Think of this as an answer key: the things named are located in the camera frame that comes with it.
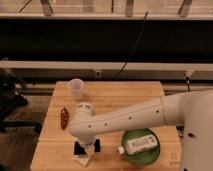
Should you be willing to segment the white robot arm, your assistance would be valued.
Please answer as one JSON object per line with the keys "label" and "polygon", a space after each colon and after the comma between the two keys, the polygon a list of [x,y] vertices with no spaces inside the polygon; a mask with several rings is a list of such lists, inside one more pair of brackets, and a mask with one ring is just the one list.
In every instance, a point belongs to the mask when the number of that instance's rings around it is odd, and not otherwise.
{"label": "white robot arm", "polygon": [[86,148],[98,134],[164,125],[184,126],[180,171],[213,171],[213,90],[157,97],[98,115],[79,103],[69,132]]}

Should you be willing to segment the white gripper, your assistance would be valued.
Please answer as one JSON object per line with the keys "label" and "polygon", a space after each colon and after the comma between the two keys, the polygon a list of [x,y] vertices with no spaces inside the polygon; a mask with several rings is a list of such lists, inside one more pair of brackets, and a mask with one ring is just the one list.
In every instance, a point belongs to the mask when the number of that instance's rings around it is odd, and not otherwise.
{"label": "white gripper", "polygon": [[100,139],[96,139],[96,137],[92,137],[91,139],[86,140],[86,141],[79,140],[78,142],[74,143],[74,154],[75,155],[83,155],[85,153],[84,149],[86,149],[90,145],[95,145],[96,153],[101,151]]}

